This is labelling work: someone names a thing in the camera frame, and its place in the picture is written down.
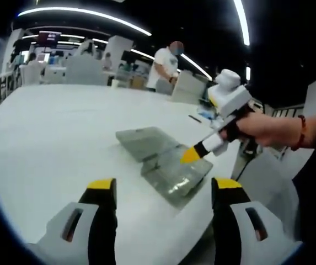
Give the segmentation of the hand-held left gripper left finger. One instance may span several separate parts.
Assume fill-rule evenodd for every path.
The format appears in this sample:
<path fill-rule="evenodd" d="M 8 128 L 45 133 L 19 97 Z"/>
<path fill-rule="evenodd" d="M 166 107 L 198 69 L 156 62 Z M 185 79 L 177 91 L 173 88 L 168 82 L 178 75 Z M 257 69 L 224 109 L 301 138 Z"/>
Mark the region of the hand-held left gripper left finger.
<path fill-rule="evenodd" d="M 45 264 L 115 264 L 116 209 L 115 178 L 89 183 L 47 223 L 36 256 Z"/>

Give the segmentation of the person's right hand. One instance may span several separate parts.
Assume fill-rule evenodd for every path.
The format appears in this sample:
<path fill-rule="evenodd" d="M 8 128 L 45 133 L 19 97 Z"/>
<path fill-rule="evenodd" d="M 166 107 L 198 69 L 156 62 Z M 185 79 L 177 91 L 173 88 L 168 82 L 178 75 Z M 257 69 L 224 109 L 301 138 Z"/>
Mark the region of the person's right hand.
<path fill-rule="evenodd" d="M 252 136 L 262 146 L 296 146 L 302 131 L 300 118 L 275 118 L 255 112 L 237 120 L 236 126 L 240 137 Z"/>

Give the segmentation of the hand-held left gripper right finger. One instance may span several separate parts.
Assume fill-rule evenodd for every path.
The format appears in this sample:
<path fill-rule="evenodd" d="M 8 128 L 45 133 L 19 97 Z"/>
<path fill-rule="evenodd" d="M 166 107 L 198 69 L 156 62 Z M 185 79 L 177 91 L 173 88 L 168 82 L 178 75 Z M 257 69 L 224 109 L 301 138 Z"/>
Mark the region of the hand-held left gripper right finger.
<path fill-rule="evenodd" d="M 302 247 L 276 215 L 250 200 L 232 179 L 211 180 L 211 203 L 215 264 L 288 264 Z"/>

